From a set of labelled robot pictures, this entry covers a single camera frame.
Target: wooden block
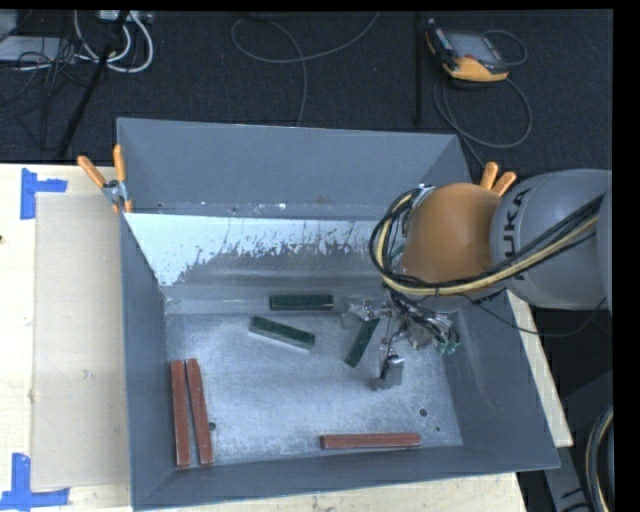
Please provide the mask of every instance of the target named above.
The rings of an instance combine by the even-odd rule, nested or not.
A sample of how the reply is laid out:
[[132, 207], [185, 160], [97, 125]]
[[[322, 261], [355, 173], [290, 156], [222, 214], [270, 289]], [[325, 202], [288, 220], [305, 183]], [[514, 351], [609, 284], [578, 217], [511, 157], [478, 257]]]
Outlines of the wooden block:
[[320, 436], [323, 450], [353, 448], [408, 448], [420, 446], [422, 438], [414, 432], [376, 434], [329, 434]]
[[171, 392], [173, 397], [173, 428], [176, 440], [176, 465], [191, 465], [189, 450], [189, 396], [184, 361], [171, 361]]
[[187, 359], [186, 365], [198, 457], [200, 458], [201, 466], [211, 466], [213, 464], [213, 445], [209, 434], [209, 417], [207, 416], [207, 404], [204, 398], [200, 365], [197, 359]]

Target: dark green bar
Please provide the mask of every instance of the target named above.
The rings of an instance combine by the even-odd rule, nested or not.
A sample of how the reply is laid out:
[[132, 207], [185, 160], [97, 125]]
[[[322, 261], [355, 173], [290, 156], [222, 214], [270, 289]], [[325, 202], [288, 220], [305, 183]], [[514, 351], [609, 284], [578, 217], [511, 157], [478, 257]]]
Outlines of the dark green bar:
[[344, 361], [351, 366], [351, 368], [358, 366], [358, 363], [360, 362], [360, 359], [362, 359], [364, 351], [367, 350], [367, 346], [369, 345], [373, 333], [378, 326], [378, 322], [380, 322], [380, 319], [374, 318], [373, 320], [367, 320], [360, 326], [356, 340], [349, 351], [347, 359]]
[[254, 316], [251, 319], [249, 330], [255, 334], [261, 334], [305, 349], [310, 349], [316, 340], [316, 335], [313, 333], [301, 331], [290, 325], [274, 322], [261, 316]]
[[333, 295], [272, 295], [271, 311], [328, 311], [333, 309]]

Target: wooden table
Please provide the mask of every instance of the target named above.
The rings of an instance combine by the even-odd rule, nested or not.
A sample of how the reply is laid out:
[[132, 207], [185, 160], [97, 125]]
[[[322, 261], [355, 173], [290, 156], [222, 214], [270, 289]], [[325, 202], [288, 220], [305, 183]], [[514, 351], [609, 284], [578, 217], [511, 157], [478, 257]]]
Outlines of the wooden table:
[[[36, 196], [38, 198], [36, 219], [20, 220], [23, 167], [37, 173], [41, 181], [58, 178], [68, 183], [67, 190], [63, 194], [40, 193]], [[99, 169], [107, 179], [115, 177], [113, 168], [100, 167]], [[85, 266], [78, 265], [76, 262], [84, 257], [83, 251], [95, 252], [101, 247], [107, 248], [103, 250], [110, 250], [108, 249], [109, 241], [104, 240], [104, 232], [92, 229], [91, 223], [96, 219], [103, 219], [110, 226], [115, 226], [117, 224], [115, 214], [111, 212], [102, 193], [76, 166], [0, 164], [0, 177], [3, 183], [0, 188], [0, 236], [2, 237], [0, 239], [0, 325], [2, 325], [0, 331], [0, 491], [10, 488], [11, 454], [19, 452], [32, 457], [32, 490], [54, 488], [57, 482], [61, 486], [71, 487], [69, 505], [56, 507], [56, 509], [130, 510], [128, 461], [122, 460], [122, 464], [111, 464], [101, 473], [99, 458], [104, 453], [125, 454], [124, 458], [126, 458], [128, 454], [126, 423], [124, 423], [124, 430], [115, 428], [109, 431], [109, 435], [96, 432], [96, 429], [104, 428], [104, 421], [91, 424], [91, 421], [95, 421], [91, 418], [99, 419], [101, 415], [104, 417], [105, 414], [112, 414], [113, 410], [124, 409], [122, 401], [124, 386], [118, 387], [124, 375], [120, 358], [121, 346], [117, 343], [109, 345], [110, 351], [105, 351], [105, 346], [100, 345], [105, 342], [105, 336], [113, 338], [120, 333], [121, 325], [118, 325], [120, 304], [112, 300], [114, 294], [118, 295], [120, 276], [117, 273], [114, 275], [113, 272], [101, 273], [100, 262], [86, 262]], [[45, 196], [54, 195], [58, 196], [55, 201], [45, 200]], [[57, 217], [65, 219], [67, 215], [66, 218], [73, 220], [75, 224], [65, 221], [60, 225], [62, 237], [60, 244], [63, 245], [58, 246], [55, 245], [55, 238], [51, 241], [51, 229], [55, 225], [52, 224], [51, 219], [47, 219], [49, 230], [47, 236], [50, 240], [46, 244], [39, 244], [42, 240], [38, 239], [40, 236], [37, 228], [38, 219], [40, 218], [43, 226], [45, 222], [44, 218], [38, 215], [47, 215], [47, 212], [51, 215], [57, 207], [60, 208]], [[77, 236], [74, 235], [78, 231], [76, 227], [82, 228]], [[49, 282], [48, 288], [45, 286], [46, 283], [40, 283], [42, 284], [40, 286], [36, 271], [39, 268], [36, 248], [41, 252], [47, 247], [47, 250], [57, 251], [58, 261], [62, 267], [71, 266], [74, 282], [78, 285], [74, 287], [73, 292], [69, 291], [64, 284], [66, 270], [61, 272], [59, 286], [55, 282], [53, 286]], [[110, 263], [112, 269], [119, 268], [119, 261], [106, 263]], [[51, 268], [48, 267], [47, 272], [40, 269], [40, 275], [51, 280], [55, 272], [52, 274]], [[109, 287], [111, 291], [106, 293], [105, 290]], [[61, 302], [61, 297], [64, 297], [66, 302]], [[47, 307], [47, 299], [52, 301], [51, 309]], [[520, 325], [534, 329], [535, 325], [528, 306], [514, 296], [510, 296], [510, 300]], [[60, 308], [62, 305], [68, 310], [69, 315], [75, 315], [74, 308], [82, 311], [83, 307], [95, 304], [103, 308], [100, 312], [101, 317], [107, 315], [112, 319], [107, 322], [107, 327], [94, 329], [92, 332], [92, 326], [96, 325], [95, 321], [93, 324], [85, 322], [81, 326], [86, 330], [85, 332], [78, 333], [77, 327], [73, 332], [66, 332], [65, 329], [68, 327], [63, 319], [60, 320], [59, 325], [53, 325], [56, 323], [55, 318], [48, 318], [46, 326], [35, 325], [36, 318], [46, 316], [48, 311], [55, 311], [55, 307]], [[40, 340], [38, 350], [45, 354], [49, 350], [48, 353], [54, 359], [51, 368], [47, 367], [46, 359], [43, 361], [42, 357], [35, 357], [37, 355], [34, 348], [36, 338]], [[51, 343], [61, 345], [47, 346], [46, 343], [49, 340]], [[536, 384], [541, 391], [543, 407], [556, 445], [570, 446], [573, 440], [540, 341], [537, 336], [530, 334], [523, 334], [523, 341]], [[72, 357], [65, 359], [67, 364], [59, 365], [55, 362], [55, 357], [60, 352], [53, 351], [52, 348], [56, 350], [62, 348], [68, 351], [67, 356], [71, 354]], [[100, 361], [104, 362], [104, 359], [110, 361], [107, 364], [107, 366], [111, 364], [108, 366], [111, 378], [109, 386], [101, 386], [98, 379], [99, 373], [96, 372], [94, 375], [94, 371], [90, 368], [91, 361], [96, 360], [96, 354]], [[89, 389], [88, 385], [78, 384], [82, 382], [93, 382], [94, 385]], [[53, 396], [58, 401], [53, 403], [55, 407], [51, 403], [52, 388], [55, 391]], [[109, 404], [111, 408], [106, 413], [105, 404]], [[64, 425], [65, 421], [69, 424], [69, 418], [64, 417], [68, 414], [65, 411], [68, 410], [74, 411], [75, 421], [74, 427], [70, 426], [65, 431], [60, 425]], [[51, 435], [55, 436], [52, 438], [51, 450], [43, 445], [42, 439], [45, 438], [43, 432], [51, 432]], [[44, 473], [43, 471], [38, 473], [39, 468], [49, 466], [57, 467], [60, 474], [50, 469]], [[188, 510], [520, 512], [525, 511], [526, 507], [516, 476], [510, 473], [230, 502], [191, 507]]]

